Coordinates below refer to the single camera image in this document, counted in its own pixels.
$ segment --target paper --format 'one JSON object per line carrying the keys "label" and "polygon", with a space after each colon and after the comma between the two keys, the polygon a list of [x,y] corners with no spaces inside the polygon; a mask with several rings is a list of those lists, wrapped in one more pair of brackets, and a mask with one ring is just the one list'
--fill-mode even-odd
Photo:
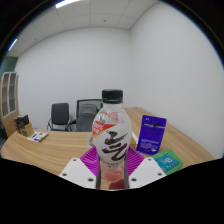
{"label": "paper", "polygon": [[34,142],[39,142],[41,141],[48,133],[43,133],[43,132],[34,132],[32,135],[27,137],[28,140],[34,141]]}

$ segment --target white ceiling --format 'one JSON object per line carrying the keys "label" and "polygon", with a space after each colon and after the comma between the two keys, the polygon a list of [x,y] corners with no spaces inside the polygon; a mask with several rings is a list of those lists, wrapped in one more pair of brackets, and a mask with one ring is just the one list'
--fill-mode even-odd
{"label": "white ceiling", "polygon": [[28,48],[52,35],[86,27],[130,30],[157,0],[80,0],[44,11],[17,37],[6,56],[19,57]]}

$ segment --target black office chair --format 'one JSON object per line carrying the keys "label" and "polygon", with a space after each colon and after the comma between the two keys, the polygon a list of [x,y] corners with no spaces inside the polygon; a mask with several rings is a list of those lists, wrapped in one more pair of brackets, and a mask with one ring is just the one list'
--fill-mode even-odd
{"label": "black office chair", "polygon": [[[47,130],[50,127],[50,131],[72,131],[70,126],[67,126],[70,122],[69,117],[69,104],[68,103],[55,103],[51,107],[51,118],[47,122]],[[53,125],[63,125],[65,129],[56,129]]]}
{"label": "black office chair", "polygon": [[76,124],[76,132],[91,132],[93,120],[102,107],[101,99],[77,100],[76,120],[69,122],[65,129]]}
{"label": "black office chair", "polygon": [[1,158],[1,148],[7,139],[8,136],[6,134],[5,127],[0,123],[0,158]]}

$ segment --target bottle label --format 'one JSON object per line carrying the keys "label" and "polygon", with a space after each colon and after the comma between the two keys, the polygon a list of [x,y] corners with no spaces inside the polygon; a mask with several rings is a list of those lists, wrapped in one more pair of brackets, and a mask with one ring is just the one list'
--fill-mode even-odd
{"label": "bottle label", "polygon": [[117,167],[123,160],[129,147],[131,133],[125,123],[103,124],[95,121],[93,124],[93,143],[102,162],[108,167]]}
{"label": "bottle label", "polygon": [[111,128],[115,126],[115,124],[103,124],[103,123],[100,123],[98,121],[95,121],[93,123],[93,137],[97,137],[99,135],[101,135],[104,131],[106,131],[107,129]]}

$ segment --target chair backrest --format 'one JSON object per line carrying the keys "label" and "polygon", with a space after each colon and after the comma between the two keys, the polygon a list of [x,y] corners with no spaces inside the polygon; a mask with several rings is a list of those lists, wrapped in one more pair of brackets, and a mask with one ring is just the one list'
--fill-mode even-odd
{"label": "chair backrest", "polygon": [[96,105],[97,112],[103,107],[103,103],[101,99],[86,99],[86,100],[77,100],[76,106],[76,119],[79,118],[79,114],[82,113],[82,108],[80,110],[80,106],[84,104],[93,104]]}
{"label": "chair backrest", "polygon": [[101,99],[78,100],[76,109],[76,131],[91,132],[93,120],[101,108]]}
{"label": "chair backrest", "polygon": [[55,125],[66,125],[69,121],[69,104],[55,103],[51,107],[51,120]]}

